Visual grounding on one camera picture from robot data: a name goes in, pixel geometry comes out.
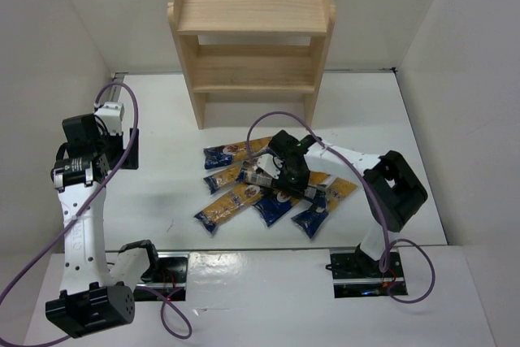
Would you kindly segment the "clear back spaghetti bag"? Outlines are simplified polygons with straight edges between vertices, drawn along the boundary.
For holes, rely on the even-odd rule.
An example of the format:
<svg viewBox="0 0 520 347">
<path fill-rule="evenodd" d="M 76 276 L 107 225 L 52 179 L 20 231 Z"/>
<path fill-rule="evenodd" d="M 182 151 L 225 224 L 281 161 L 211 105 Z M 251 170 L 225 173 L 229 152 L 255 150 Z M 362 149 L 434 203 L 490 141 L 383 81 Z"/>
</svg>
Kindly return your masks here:
<svg viewBox="0 0 520 347">
<path fill-rule="evenodd" d="M 274 189 L 272 185 L 272 181 L 274 178 L 262 172 L 261 170 L 257 170 L 256 167 L 250 164 L 246 164 L 240 173 L 239 181 L 245 182 L 246 184 L 256 184 L 261 188 L 270 188 Z"/>
</svg>

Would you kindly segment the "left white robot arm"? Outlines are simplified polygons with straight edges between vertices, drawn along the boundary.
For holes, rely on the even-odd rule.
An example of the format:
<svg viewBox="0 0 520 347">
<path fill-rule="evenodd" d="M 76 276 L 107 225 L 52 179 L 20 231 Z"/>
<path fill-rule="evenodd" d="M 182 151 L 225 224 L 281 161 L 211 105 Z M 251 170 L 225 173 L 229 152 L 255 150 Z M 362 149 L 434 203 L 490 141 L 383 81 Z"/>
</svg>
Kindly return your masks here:
<svg viewBox="0 0 520 347">
<path fill-rule="evenodd" d="M 51 171 L 67 231 L 59 296 L 45 304 L 45 316 L 74 339 L 130 324 L 135 287 L 158 269 L 149 240 L 123 245 L 114 265 L 106 261 L 104 181 L 117 167 L 138 168 L 138 146 L 123 144 L 122 122 L 105 108 L 65 119 L 67 140 Z"/>
</svg>

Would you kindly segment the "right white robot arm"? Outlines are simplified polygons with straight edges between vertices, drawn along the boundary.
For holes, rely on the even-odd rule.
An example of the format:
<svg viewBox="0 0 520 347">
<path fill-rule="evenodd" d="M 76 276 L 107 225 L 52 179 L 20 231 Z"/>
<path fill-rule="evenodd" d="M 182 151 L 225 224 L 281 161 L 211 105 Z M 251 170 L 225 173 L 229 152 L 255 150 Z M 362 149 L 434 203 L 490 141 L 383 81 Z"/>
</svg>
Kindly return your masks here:
<svg viewBox="0 0 520 347">
<path fill-rule="evenodd" d="M 302 195 L 312 171 L 364 189 L 375 224 L 359 249 L 382 267 L 388 262 L 391 239 L 428 199 L 413 169 L 394 150 L 366 154 L 340 148 L 312 134 L 298 140 L 284 130 L 275 134 L 268 150 L 271 153 L 259 157 L 257 167 L 274 179 L 276 189 Z"/>
</svg>

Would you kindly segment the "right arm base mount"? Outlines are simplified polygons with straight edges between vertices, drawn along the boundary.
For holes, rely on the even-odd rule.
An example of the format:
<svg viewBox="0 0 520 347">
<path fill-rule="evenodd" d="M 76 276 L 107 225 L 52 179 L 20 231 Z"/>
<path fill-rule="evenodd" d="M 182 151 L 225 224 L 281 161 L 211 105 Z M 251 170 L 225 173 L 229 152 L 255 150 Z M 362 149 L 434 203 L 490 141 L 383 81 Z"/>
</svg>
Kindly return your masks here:
<svg viewBox="0 0 520 347">
<path fill-rule="evenodd" d="M 331 273 L 335 298 L 407 296 L 399 252 L 390 253 L 390 267 L 382 273 L 379 264 L 363 258 L 355 249 L 332 250 L 325 269 Z"/>
</svg>

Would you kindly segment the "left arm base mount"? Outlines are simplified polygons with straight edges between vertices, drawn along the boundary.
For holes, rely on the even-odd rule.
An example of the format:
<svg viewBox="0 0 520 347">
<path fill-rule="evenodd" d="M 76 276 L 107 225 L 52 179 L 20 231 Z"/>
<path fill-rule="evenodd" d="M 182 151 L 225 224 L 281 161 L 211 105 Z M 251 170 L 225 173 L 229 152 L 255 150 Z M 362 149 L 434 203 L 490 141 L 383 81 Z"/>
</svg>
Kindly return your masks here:
<svg viewBox="0 0 520 347">
<path fill-rule="evenodd" d="M 135 282 L 135 301 L 159 301 L 156 294 L 169 301 L 185 301 L 188 278 L 189 255 L 182 252 L 158 252 L 158 261 L 150 268 L 149 256 L 139 249 L 136 259 L 132 255 L 116 252 L 106 253 L 108 267 L 116 267 L 115 274 L 129 272 L 129 279 Z"/>
</svg>

